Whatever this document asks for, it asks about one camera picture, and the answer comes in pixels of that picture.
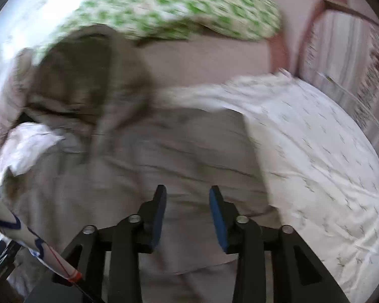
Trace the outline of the grey quilted hooded jacket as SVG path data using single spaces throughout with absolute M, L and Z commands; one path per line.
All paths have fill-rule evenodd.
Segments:
M 239 212 L 279 226 L 233 110 L 162 110 L 136 48 L 104 25 L 82 28 L 38 65 L 25 112 L 63 136 L 0 198 L 55 250 L 86 225 L 116 225 L 167 189 L 161 241 L 140 259 L 146 302 L 230 302 L 236 257 L 220 248 L 209 208 L 216 185 Z

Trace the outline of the white floral bed quilt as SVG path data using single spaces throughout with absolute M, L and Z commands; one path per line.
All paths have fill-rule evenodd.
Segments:
M 372 297 L 379 285 L 379 157 L 338 104 L 283 73 L 155 87 L 153 96 L 162 110 L 240 113 L 279 226 L 295 227 L 351 302 Z M 0 158 L 0 188 L 37 162 L 16 175 L 9 155 L 6 149 Z

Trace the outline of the pink mattress sheet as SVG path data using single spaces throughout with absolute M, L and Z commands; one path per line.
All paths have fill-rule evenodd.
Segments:
M 160 87 L 222 83 L 237 75 L 294 71 L 310 19 L 336 4 L 379 25 L 378 0 L 274 0 L 284 29 L 273 39 L 248 42 L 203 30 L 190 40 L 143 40 L 139 52 Z

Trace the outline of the striped pillow at right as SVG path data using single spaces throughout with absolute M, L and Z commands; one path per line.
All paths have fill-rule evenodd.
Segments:
M 300 44 L 296 73 L 343 108 L 379 156 L 379 24 L 321 1 Z

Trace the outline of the green white patterned pillow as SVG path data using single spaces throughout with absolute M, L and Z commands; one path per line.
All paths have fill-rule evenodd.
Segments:
M 68 34 L 107 25 L 129 40 L 187 40 L 203 28 L 238 40 L 269 39 L 281 29 L 272 0 L 86 0 L 36 49 L 40 61 Z

